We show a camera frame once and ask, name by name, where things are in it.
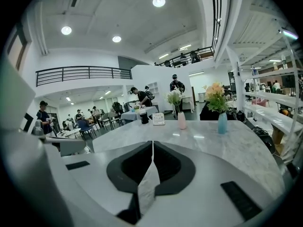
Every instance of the black shirt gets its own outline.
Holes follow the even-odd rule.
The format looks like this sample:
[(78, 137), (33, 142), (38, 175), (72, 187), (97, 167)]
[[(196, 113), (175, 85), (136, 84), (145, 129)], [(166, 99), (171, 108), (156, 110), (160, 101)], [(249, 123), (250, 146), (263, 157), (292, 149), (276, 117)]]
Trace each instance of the black shirt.
[[(43, 111), (43, 112), (42, 112), (41, 110), (39, 110), (39, 111), (37, 112), (36, 116), (37, 116), (37, 119), (41, 120), (42, 122), (46, 122), (46, 119), (49, 119), (49, 118), (50, 118), (50, 116), (48, 116), (48, 114), (47, 114), (46, 111)], [(53, 131), (53, 130), (52, 130), (52, 127), (51, 127), (49, 124), (42, 125), (41, 127), (42, 127), (42, 129), (43, 129), (43, 133), (44, 133), (44, 134), (48, 134), (48, 133), (50, 133), (50, 132)]]
[(176, 81), (172, 81), (171, 83), (170, 83), (170, 91), (172, 91), (172, 90), (175, 90), (175, 87), (176, 88), (183, 88), (183, 91), (181, 92), (181, 93), (184, 93), (184, 91), (185, 91), (185, 86), (184, 86), (184, 84), (182, 83), (182, 82), (180, 82), (180, 81), (178, 81), (178, 80), (176, 80)]
[(82, 117), (82, 114), (80, 114), (80, 113), (76, 114), (76, 120), (80, 120), (80, 119), (78, 119), (78, 117)]
[[(143, 92), (143, 91), (139, 91), (139, 92), (138, 92), (138, 98), (139, 98), (139, 101), (140, 101), (140, 102), (142, 102), (143, 99), (145, 99), (146, 96), (147, 96), (147, 94), (146, 94), (145, 92)], [(147, 99), (147, 100), (143, 103), (143, 105), (145, 105), (146, 107), (150, 107), (150, 106), (152, 105), (150, 99)]]

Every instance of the marble table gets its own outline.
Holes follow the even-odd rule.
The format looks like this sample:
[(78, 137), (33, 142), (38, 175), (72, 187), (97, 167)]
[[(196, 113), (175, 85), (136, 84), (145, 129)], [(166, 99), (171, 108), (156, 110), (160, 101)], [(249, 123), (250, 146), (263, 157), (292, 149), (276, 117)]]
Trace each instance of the marble table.
[[(147, 112), (147, 116), (150, 116), (154, 113), (158, 113), (158, 110), (155, 106), (152, 107), (146, 107), (144, 108)], [(121, 114), (121, 120), (130, 120), (130, 121), (134, 121), (134, 120), (139, 120), (140, 119), (140, 115), (139, 112), (126, 112)]]
[(180, 130), (177, 121), (165, 125), (133, 121), (93, 140), (95, 152), (158, 140), (220, 157), (247, 174), (275, 199), (285, 185), (279, 168), (262, 140), (240, 121), (228, 121), (225, 135), (217, 133), (217, 121), (187, 121)]

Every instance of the ceiling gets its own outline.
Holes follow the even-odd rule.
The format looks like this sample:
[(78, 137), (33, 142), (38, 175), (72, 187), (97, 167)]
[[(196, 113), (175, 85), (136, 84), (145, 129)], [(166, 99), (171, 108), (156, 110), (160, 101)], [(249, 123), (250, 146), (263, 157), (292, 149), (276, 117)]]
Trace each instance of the ceiling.
[[(127, 86), (127, 91), (130, 91), (130, 88), (133, 85)], [(123, 94), (122, 86), (102, 86), (102, 87), (86, 87), (67, 90), (63, 92), (57, 92), (44, 96), (41, 100), (50, 100), (59, 106), (67, 106), (71, 103), (75, 105), (77, 103), (96, 101), (103, 96), (105, 98), (118, 97)]]
[[(73, 0), (41, 1), (42, 30), (48, 49), (71, 47), (71, 44), (84, 48), (94, 40), (91, 44), (95, 49), (133, 47), (147, 54), (178, 36), (183, 36), (185, 43), (196, 43), (198, 37), (184, 36), (197, 30), (197, 9), (188, 0), (166, 0), (160, 8), (153, 6), (152, 0), (78, 0), (75, 7), (71, 7)], [(61, 33), (64, 26), (72, 28), (70, 35)], [(119, 44), (112, 42), (116, 35), (122, 37)], [(163, 50), (180, 45), (182, 42), (176, 40), (175, 44), (147, 56), (155, 59)]]
[[(241, 20), (244, 22), (242, 25), (237, 23), (235, 26), (230, 47), (243, 62), (242, 69), (250, 70), (251, 66), (264, 68), (272, 65), (270, 59), (281, 59), (282, 54), (285, 57), (290, 55), (282, 34), (279, 33), (279, 27), (291, 32), (294, 30), (272, 0), (251, 0), (246, 11), (239, 16), (238, 21)], [(303, 55), (299, 43), (291, 38), (289, 41), (301, 58)], [(231, 69), (226, 52), (222, 56), (221, 63)]]

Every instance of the black backpack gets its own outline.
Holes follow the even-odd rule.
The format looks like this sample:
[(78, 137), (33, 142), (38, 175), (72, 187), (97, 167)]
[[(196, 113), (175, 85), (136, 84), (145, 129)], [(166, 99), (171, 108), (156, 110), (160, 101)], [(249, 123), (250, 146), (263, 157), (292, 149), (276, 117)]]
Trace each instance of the black backpack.
[(145, 93), (150, 100), (153, 100), (155, 98), (154, 94), (152, 94), (150, 91), (146, 91)]

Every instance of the table card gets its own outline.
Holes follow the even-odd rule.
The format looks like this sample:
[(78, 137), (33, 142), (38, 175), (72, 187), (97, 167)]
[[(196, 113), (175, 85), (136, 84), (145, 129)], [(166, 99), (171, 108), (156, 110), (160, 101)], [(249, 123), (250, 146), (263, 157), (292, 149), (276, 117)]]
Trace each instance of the table card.
[(153, 125), (165, 125), (164, 113), (153, 113), (152, 123)]

